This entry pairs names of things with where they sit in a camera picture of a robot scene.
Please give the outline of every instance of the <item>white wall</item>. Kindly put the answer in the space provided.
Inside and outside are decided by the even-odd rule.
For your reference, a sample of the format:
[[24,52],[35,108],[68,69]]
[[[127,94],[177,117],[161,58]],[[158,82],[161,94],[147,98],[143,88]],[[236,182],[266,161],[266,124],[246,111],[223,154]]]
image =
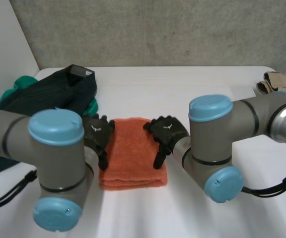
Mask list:
[[8,0],[0,0],[0,97],[23,75],[39,71]]

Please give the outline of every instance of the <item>black cable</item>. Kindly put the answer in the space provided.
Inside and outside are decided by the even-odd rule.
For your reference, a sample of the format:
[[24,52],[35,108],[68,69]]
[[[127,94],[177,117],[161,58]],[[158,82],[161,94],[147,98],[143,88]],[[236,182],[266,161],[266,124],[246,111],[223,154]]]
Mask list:
[[247,187],[243,187],[241,191],[262,198],[275,197],[286,191],[286,177],[282,180],[282,183],[273,187],[269,187],[266,189],[250,189]]
[[18,184],[0,198],[0,207],[8,204],[13,200],[23,189],[37,178],[37,171],[30,171]]

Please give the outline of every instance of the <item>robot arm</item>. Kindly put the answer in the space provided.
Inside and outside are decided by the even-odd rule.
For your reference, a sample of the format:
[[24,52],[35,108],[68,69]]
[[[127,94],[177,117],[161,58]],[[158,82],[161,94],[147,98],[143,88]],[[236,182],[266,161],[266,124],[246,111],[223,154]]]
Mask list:
[[232,166],[232,143],[265,134],[286,143],[286,92],[231,102],[222,95],[189,104],[190,137],[180,139],[174,158],[215,202],[235,198],[244,179]]
[[[36,166],[41,196],[33,218],[49,231],[68,231],[78,222],[93,180],[86,165],[81,117],[45,110],[26,117],[0,111],[0,156]],[[97,154],[89,149],[93,164]]]

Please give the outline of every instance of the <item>white logo on glove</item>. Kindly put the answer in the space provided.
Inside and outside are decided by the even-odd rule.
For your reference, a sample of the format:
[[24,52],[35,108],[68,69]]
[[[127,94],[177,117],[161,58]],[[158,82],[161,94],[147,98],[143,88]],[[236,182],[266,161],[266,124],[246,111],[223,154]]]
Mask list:
[[93,125],[91,125],[91,127],[94,130],[94,132],[101,131],[101,128],[95,128],[95,127],[93,127]]
[[164,129],[170,129],[172,127],[172,124],[169,126],[163,126]]

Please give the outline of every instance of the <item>cable connector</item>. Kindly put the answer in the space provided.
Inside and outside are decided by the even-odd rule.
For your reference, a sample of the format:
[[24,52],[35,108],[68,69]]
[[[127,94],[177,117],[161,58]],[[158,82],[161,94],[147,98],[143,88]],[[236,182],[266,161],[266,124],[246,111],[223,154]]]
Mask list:
[[28,182],[33,182],[37,178],[37,170],[32,170],[25,175],[25,180]]

